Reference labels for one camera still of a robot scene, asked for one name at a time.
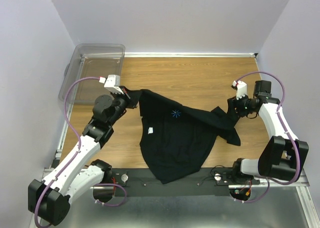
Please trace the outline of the black t-shirt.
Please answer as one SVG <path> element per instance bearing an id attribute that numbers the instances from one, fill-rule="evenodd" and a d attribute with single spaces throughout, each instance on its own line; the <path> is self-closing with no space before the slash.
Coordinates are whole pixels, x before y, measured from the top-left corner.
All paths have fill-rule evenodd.
<path id="1" fill-rule="evenodd" d="M 129 90 L 142 122 L 140 150 L 162 184 L 198 172 L 217 137 L 240 146 L 238 122 L 220 107 L 211 111 L 184 106 L 148 89 Z"/>

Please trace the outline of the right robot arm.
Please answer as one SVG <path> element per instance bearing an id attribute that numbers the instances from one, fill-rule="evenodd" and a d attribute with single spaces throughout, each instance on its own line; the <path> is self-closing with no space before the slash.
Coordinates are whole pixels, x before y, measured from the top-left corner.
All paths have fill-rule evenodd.
<path id="1" fill-rule="evenodd" d="M 247 178 L 267 177 L 281 185 L 296 182 L 302 172 L 309 145 L 292 132 L 286 121 L 281 101 L 271 94 L 272 83 L 255 82 L 253 97 L 247 94 L 247 84 L 233 81 L 236 95 L 228 99 L 228 113 L 235 118 L 259 116 L 267 130 L 269 141 L 258 159 L 238 158 L 230 171 L 230 179 L 241 184 Z"/>

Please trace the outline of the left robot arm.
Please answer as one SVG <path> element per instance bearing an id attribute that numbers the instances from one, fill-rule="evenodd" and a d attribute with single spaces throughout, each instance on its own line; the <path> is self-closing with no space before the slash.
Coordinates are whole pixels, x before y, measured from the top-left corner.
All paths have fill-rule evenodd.
<path id="1" fill-rule="evenodd" d="M 84 128 L 78 142 L 65 159 L 41 181 L 34 179 L 28 186 L 28 210 L 40 227 L 39 218 L 49 225 L 59 225 L 67 216 L 71 205 L 92 186 L 107 185 L 112 169 L 102 161 L 81 171 L 85 164 L 112 136 L 114 123 L 127 108 L 135 108 L 127 91 L 99 96 L 92 109 L 93 116 Z"/>

